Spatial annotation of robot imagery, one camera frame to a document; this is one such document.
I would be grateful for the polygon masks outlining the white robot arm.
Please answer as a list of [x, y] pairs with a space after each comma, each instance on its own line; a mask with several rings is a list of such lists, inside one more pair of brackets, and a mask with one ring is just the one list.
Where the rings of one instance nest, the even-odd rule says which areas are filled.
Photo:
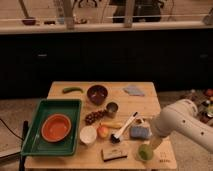
[[181, 99], [165, 106], [150, 120], [153, 149], [160, 146], [163, 139], [176, 131], [213, 153], [213, 128], [197, 120], [196, 104], [189, 99]]

